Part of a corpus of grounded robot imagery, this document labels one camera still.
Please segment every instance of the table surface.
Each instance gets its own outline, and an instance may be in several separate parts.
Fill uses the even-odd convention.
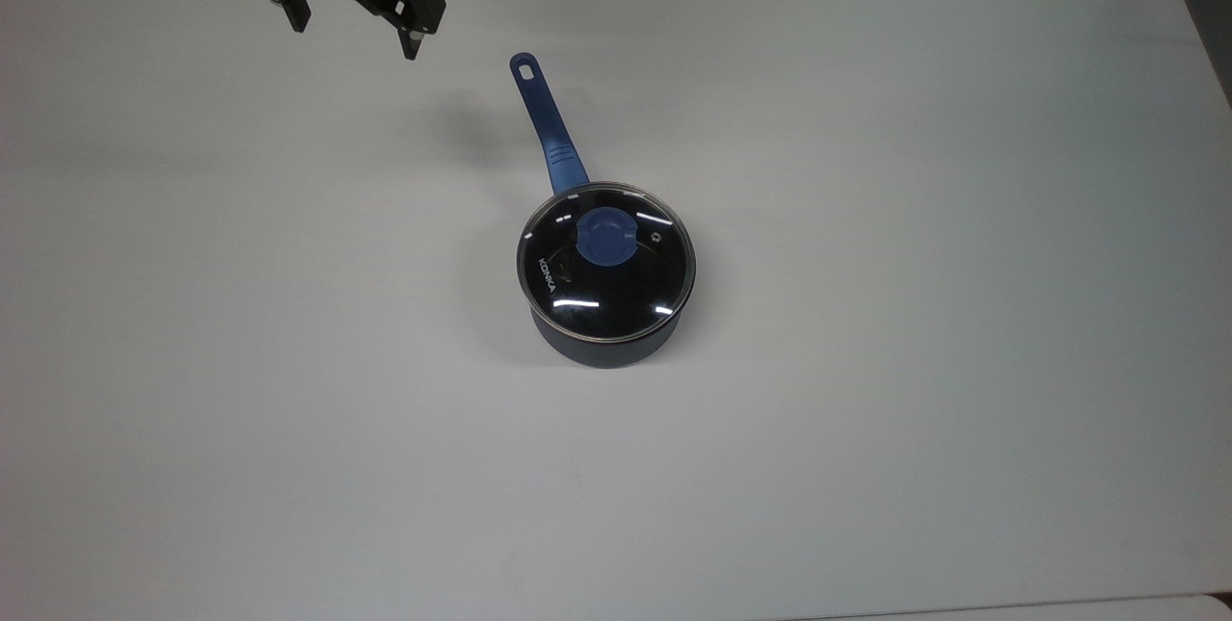
[[[933,611],[897,621],[1232,621],[1232,610],[1210,596],[1179,596]]]
[[[1181,0],[0,0],[6,619],[748,620],[1232,588],[1232,112]],[[594,371],[594,179],[694,235]]]

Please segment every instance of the saucepan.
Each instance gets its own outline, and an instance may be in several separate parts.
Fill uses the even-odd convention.
[[[517,243],[517,278],[552,347],[593,367],[646,359],[671,336],[692,292],[689,232],[664,201],[586,174],[538,60],[509,60],[554,192]]]

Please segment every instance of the lid knob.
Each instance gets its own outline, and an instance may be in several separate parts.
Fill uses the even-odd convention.
[[[578,221],[578,253],[598,266],[616,266],[637,253],[637,222],[625,209],[596,207]]]

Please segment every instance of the pot lid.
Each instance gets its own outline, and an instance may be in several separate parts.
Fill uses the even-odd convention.
[[[531,308],[557,330],[628,341],[679,314],[692,291],[694,249],[680,218],[655,196],[585,182],[530,218],[517,269]]]

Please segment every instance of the pot body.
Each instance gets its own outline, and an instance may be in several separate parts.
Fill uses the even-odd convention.
[[[695,270],[676,213],[623,182],[585,182],[552,196],[517,246],[517,278],[536,328],[553,349],[593,367],[627,366],[663,346]]]

